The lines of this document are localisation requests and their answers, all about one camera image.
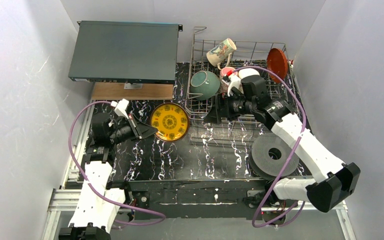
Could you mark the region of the green interior mug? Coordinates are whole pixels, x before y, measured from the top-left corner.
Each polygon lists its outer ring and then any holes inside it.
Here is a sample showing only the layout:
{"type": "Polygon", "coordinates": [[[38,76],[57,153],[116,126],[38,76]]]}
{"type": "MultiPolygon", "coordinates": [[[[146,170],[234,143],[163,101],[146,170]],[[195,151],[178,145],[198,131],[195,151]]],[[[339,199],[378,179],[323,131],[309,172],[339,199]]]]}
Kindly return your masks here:
{"type": "Polygon", "coordinates": [[[253,68],[244,68],[238,71],[238,77],[244,79],[249,76],[260,76],[260,73],[253,68]]]}

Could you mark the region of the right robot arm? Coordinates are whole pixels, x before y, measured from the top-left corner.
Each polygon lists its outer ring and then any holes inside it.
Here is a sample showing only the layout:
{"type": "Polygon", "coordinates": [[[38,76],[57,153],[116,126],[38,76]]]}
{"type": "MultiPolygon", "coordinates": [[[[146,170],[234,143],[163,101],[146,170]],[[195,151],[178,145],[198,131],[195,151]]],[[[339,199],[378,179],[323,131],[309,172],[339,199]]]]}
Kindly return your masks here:
{"type": "Polygon", "coordinates": [[[336,157],[306,128],[282,98],[272,99],[266,81],[259,75],[240,79],[242,91],[233,86],[231,94],[219,93],[204,122],[220,124],[223,118],[234,121],[242,115],[255,120],[281,138],[307,166],[310,179],[282,178],[267,189],[276,200],[310,202],[317,210],[327,213],[355,192],[360,168],[346,164],[336,157]]]}

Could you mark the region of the cream seahorse mug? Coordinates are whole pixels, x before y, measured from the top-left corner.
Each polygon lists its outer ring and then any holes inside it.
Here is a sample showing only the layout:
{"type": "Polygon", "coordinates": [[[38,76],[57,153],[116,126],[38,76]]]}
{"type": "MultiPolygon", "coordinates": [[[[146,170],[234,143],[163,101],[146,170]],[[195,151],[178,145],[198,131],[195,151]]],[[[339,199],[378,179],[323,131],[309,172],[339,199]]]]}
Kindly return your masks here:
{"type": "Polygon", "coordinates": [[[227,59],[225,64],[226,67],[229,66],[233,53],[237,50],[237,46],[231,38],[227,38],[224,41],[220,42],[214,48],[209,50],[206,53],[206,58],[209,63],[217,67],[219,70],[222,69],[222,63],[227,59]]]}

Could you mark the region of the white floral bowl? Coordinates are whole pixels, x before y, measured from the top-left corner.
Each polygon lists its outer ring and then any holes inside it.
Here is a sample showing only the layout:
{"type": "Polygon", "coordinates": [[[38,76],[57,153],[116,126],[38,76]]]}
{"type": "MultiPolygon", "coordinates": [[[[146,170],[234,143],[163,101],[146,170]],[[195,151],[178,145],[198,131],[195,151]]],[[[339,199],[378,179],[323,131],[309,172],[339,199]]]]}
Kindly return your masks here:
{"type": "Polygon", "coordinates": [[[210,71],[199,71],[190,79],[189,97],[198,101],[204,101],[214,96],[221,82],[219,77],[210,71]]]}

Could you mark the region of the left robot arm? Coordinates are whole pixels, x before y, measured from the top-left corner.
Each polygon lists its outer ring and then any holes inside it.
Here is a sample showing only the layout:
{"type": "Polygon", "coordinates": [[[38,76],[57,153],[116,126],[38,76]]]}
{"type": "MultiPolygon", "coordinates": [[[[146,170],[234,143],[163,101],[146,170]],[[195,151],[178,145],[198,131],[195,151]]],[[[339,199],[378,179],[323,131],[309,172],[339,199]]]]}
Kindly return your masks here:
{"type": "Polygon", "coordinates": [[[115,150],[120,143],[151,137],[157,128],[140,122],[133,114],[114,119],[109,113],[98,113],[91,119],[91,129],[79,200],[68,226],[59,231],[60,240],[109,240],[119,209],[138,210],[125,203],[125,184],[109,183],[115,150]]]}

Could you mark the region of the yellow patterned plate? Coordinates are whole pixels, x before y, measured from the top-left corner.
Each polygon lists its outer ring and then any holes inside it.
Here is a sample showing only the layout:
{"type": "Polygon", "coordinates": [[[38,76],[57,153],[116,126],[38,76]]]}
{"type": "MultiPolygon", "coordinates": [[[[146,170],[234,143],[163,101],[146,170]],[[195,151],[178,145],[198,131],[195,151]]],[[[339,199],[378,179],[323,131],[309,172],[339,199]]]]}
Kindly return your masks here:
{"type": "Polygon", "coordinates": [[[191,125],[185,109],[172,102],[158,105],[152,111],[149,123],[157,129],[155,137],[165,142],[182,139],[188,133],[191,125]]]}

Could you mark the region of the red plate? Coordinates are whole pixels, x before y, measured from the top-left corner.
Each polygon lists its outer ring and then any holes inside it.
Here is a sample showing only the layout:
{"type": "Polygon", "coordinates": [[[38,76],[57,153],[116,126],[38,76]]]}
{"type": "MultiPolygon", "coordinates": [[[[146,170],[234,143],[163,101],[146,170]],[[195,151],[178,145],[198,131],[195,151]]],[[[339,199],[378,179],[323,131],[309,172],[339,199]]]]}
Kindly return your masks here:
{"type": "Polygon", "coordinates": [[[284,52],[279,48],[272,48],[266,61],[267,69],[284,80],[288,74],[288,60],[284,52]]]}

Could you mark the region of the pink interior mug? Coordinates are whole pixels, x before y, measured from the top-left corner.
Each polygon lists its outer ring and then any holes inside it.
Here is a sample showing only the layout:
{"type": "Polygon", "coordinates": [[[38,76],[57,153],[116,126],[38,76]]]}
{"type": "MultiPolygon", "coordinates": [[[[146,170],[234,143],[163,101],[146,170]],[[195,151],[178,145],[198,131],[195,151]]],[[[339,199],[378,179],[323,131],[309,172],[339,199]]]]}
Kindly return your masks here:
{"type": "Polygon", "coordinates": [[[228,92],[228,87],[231,83],[230,79],[227,78],[227,80],[224,80],[224,77],[231,71],[234,71],[235,68],[227,66],[224,67],[220,70],[220,75],[219,75],[219,80],[220,80],[220,88],[219,91],[221,93],[227,93],[228,92]]]}

